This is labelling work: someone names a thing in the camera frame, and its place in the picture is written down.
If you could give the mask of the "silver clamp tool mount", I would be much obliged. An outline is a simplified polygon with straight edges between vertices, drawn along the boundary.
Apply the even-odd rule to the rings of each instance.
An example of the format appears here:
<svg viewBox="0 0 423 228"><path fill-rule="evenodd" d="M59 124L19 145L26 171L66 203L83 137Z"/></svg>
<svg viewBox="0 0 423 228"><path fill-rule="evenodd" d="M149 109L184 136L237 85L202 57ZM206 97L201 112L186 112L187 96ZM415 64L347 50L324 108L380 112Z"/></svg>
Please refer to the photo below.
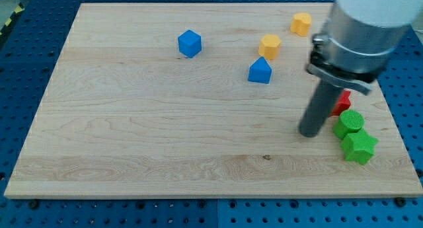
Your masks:
<svg viewBox="0 0 423 228"><path fill-rule="evenodd" d="M408 29L408 24L366 23L335 3L321 31L312 37L307 70L321 79L315 94L339 95L343 89L352 89L368 95Z"/></svg>

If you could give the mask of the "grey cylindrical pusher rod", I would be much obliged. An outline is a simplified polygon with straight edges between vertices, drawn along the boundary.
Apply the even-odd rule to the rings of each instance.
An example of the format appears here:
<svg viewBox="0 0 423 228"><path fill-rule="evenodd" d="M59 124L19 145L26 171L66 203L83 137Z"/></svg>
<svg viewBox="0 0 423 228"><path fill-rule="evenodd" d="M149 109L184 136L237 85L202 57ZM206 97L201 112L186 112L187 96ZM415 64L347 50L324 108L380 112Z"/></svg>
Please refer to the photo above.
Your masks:
<svg viewBox="0 0 423 228"><path fill-rule="evenodd" d="M343 90L342 87L320 80L299 123L298 129L301 135L317 136Z"/></svg>

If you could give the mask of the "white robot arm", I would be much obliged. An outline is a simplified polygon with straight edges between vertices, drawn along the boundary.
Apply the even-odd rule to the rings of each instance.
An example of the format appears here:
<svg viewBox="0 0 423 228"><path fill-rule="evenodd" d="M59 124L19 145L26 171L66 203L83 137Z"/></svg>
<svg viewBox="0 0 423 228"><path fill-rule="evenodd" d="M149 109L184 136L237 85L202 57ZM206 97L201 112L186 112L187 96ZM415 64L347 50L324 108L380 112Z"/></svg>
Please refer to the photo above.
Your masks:
<svg viewBox="0 0 423 228"><path fill-rule="evenodd" d="M422 10L422 0L334 0L312 37L307 71L320 79L299 123L315 137L344 89L368 95Z"/></svg>

